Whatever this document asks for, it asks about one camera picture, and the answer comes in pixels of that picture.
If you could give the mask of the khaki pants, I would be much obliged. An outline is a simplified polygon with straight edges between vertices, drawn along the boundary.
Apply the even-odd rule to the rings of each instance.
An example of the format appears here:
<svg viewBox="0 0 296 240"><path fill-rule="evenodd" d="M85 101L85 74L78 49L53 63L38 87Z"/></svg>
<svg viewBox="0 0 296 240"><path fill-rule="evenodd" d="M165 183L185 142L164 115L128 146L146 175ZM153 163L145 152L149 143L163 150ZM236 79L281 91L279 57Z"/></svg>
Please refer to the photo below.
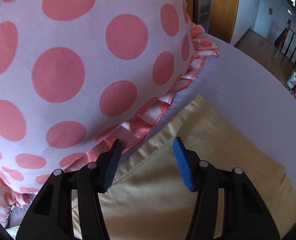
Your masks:
<svg viewBox="0 0 296 240"><path fill-rule="evenodd" d="M284 167L200 96L99 196L110 239L279 239L296 223Z"/></svg>

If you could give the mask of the lavender bed sheet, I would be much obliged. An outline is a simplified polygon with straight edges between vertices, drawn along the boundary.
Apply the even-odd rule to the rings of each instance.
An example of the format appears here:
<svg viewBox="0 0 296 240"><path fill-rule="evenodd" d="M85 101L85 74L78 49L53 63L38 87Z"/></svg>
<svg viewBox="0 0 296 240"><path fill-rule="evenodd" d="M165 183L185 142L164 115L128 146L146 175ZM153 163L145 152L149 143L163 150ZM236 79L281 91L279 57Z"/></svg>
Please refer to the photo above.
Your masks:
<svg viewBox="0 0 296 240"><path fill-rule="evenodd" d="M111 239L184 239L197 195L180 179L175 136L215 167L245 170L283 239L296 239L296 101L259 63L215 39L191 86L128 151L100 197Z"/></svg>

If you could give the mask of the right polka dot pillow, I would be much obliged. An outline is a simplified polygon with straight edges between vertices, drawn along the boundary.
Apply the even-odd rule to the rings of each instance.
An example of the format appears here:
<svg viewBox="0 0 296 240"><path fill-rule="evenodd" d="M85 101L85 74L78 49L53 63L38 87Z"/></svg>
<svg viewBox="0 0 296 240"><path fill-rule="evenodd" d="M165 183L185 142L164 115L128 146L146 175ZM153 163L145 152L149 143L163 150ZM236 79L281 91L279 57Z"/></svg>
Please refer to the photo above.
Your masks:
<svg viewBox="0 0 296 240"><path fill-rule="evenodd" d="M156 126L218 47L185 0L0 0L0 223Z"/></svg>

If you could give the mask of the wooden stair railing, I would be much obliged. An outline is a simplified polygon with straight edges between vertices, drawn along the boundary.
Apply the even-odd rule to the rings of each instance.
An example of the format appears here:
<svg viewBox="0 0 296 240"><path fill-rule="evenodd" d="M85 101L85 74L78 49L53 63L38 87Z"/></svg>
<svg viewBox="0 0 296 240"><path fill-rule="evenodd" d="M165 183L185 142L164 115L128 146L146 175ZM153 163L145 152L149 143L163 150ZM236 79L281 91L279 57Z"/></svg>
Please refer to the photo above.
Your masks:
<svg viewBox="0 0 296 240"><path fill-rule="evenodd" d="M274 46L296 66L296 32L291 29L291 20L274 41Z"/></svg>

